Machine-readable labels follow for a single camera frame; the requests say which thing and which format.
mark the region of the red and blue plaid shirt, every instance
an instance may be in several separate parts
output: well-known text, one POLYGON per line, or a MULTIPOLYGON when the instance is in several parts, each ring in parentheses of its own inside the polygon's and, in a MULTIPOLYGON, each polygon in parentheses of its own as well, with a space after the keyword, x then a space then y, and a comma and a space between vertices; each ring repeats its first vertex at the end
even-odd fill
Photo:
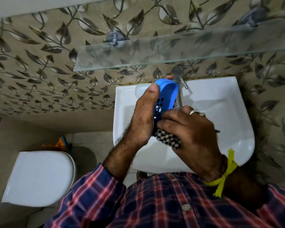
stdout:
POLYGON ((285 227, 285 190, 269 185, 269 201, 257 215, 213 191, 186 172, 158 174, 126 189, 99 164, 44 227, 285 227))

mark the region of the leaf pattern wallpaper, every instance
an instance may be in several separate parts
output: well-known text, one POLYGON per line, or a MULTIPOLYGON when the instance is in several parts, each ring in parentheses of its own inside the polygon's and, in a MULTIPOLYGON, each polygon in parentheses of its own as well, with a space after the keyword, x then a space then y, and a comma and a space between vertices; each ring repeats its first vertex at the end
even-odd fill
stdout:
POLYGON ((117 85, 155 81, 175 66, 185 79, 235 75, 256 137, 249 165, 285 187, 285 51, 73 72, 78 48, 105 43, 110 31, 134 39, 228 28, 253 8, 285 18, 285 0, 107 0, 0 19, 0 113, 114 108, 117 85))

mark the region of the right hand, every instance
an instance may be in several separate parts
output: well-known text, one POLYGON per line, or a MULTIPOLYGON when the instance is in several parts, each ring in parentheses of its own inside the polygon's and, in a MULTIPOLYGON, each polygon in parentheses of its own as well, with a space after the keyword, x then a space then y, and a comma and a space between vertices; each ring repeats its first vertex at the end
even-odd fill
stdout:
POLYGON ((173 151, 191 170, 206 181, 217 180, 224 174, 227 158, 219 151, 213 123, 198 113, 189 115, 192 110, 190 106, 167 110, 157 127, 181 140, 180 148, 173 151))

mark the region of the sink basin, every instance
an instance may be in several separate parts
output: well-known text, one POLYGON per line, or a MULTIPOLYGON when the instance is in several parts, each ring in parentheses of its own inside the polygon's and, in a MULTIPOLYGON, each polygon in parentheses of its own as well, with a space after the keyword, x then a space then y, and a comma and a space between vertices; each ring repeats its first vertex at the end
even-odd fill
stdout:
MULTIPOLYGON (((246 163, 254 150, 254 133, 235 77, 190 80, 189 89, 182 88, 182 103, 189 105, 214 123, 221 153, 235 150, 235 161, 246 163)), ((116 145, 128 127, 134 112, 138 85, 118 86, 115 96, 113 141, 116 145)), ((140 171, 159 174, 163 172, 192 172, 186 164, 163 143, 151 137, 141 148, 132 163, 140 171)))

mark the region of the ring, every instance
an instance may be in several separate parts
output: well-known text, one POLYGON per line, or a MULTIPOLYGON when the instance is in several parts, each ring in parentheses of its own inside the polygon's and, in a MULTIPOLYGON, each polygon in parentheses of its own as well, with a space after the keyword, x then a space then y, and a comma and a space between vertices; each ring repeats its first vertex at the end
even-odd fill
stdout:
POLYGON ((192 110, 189 115, 193 114, 193 113, 199 113, 199 111, 197 109, 192 110))

